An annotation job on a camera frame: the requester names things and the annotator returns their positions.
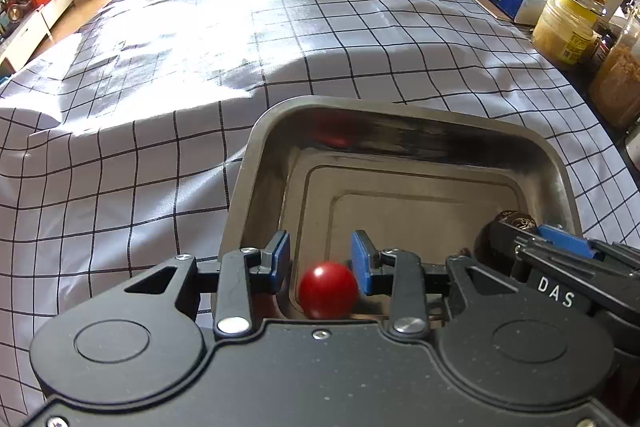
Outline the red tomato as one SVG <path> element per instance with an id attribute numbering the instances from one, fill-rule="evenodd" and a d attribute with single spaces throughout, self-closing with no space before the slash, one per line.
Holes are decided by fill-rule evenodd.
<path id="1" fill-rule="evenodd" d="M 311 319 L 344 319 L 352 313 L 358 297 L 356 277 L 337 262 L 323 262 L 309 269 L 298 286 L 299 306 Z"/>

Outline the stainless steel tray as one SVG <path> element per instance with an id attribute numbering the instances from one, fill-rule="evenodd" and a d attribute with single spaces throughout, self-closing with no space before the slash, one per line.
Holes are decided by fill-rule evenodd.
<path id="1" fill-rule="evenodd" d="M 287 231 L 291 264 L 270 310 L 301 317 L 300 277 L 345 262 L 352 233 L 442 263 L 504 210 L 582 231 L 556 150 L 517 124 L 416 106 L 301 96 L 250 132 L 220 249 Z"/>

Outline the glass clip-top jar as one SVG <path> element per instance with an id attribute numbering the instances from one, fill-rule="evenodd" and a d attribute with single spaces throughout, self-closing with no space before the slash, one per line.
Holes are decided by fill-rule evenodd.
<path id="1" fill-rule="evenodd" d="M 632 0 L 626 26 L 588 91 L 593 105 L 615 129 L 626 130 L 639 117 L 639 70 L 639 0 Z"/>

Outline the yellow lidded jar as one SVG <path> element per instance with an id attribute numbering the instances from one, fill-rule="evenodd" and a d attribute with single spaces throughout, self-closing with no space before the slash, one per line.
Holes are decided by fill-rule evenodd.
<path id="1" fill-rule="evenodd" d="M 591 0 L 548 0 L 533 29 L 532 45 L 557 69 L 572 69 L 592 43 L 601 13 L 601 5 Z"/>

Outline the checkered white tablecloth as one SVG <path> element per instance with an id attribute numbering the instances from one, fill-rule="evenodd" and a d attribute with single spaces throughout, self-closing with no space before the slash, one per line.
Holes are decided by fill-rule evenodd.
<path id="1" fill-rule="evenodd" d="M 561 73 L 471 0 L 114 0 L 1 87 L 1 421 L 43 403 L 56 314 L 219 249 L 250 128 L 299 95 L 519 124 L 559 153 L 582 231 L 639 242 L 639 192 Z"/>

